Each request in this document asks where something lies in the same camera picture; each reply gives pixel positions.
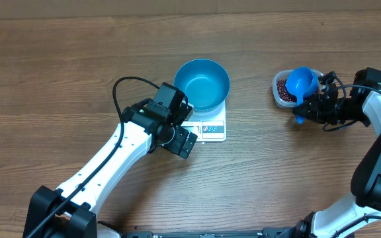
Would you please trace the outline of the blue plastic measuring scoop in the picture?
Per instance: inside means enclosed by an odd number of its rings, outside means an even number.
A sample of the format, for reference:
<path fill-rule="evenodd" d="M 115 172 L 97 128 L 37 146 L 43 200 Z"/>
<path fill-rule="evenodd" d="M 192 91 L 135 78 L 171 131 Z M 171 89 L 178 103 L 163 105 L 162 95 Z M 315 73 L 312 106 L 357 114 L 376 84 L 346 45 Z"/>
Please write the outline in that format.
<path fill-rule="evenodd" d="M 292 71 L 286 81 L 286 90 L 296 97 L 299 106 L 305 98 L 311 97 L 318 90 L 318 77 L 308 67 L 299 67 Z"/>

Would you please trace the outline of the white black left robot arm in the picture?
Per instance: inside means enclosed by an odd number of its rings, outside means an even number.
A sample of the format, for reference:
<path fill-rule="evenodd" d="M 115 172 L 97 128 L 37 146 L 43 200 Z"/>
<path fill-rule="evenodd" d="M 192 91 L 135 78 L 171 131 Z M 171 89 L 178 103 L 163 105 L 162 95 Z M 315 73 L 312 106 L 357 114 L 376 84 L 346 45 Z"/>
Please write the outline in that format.
<path fill-rule="evenodd" d="M 97 215 L 113 188 L 141 157 L 158 147 L 186 159 L 197 136 L 181 124 L 193 112 L 184 92 L 163 83 L 153 99 L 120 113 L 105 145 L 55 190 L 41 186 L 30 199 L 24 237 L 120 237 Z"/>

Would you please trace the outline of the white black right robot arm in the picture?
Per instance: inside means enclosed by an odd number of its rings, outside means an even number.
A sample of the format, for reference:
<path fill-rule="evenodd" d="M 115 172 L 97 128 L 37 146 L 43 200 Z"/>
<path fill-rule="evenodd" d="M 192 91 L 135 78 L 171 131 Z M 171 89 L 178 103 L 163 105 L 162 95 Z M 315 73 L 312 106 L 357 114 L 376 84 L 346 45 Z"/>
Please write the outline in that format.
<path fill-rule="evenodd" d="M 277 237 L 354 237 L 360 228 L 381 221 L 381 71 L 367 67 L 344 85 L 331 71 L 314 75 L 316 88 L 307 97 L 307 83 L 290 76 L 287 91 L 297 99 L 292 109 L 298 119 L 307 119 L 333 132 L 361 122 L 372 126 L 376 141 L 351 179 L 351 192 L 325 210 L 312 212 Z"/>

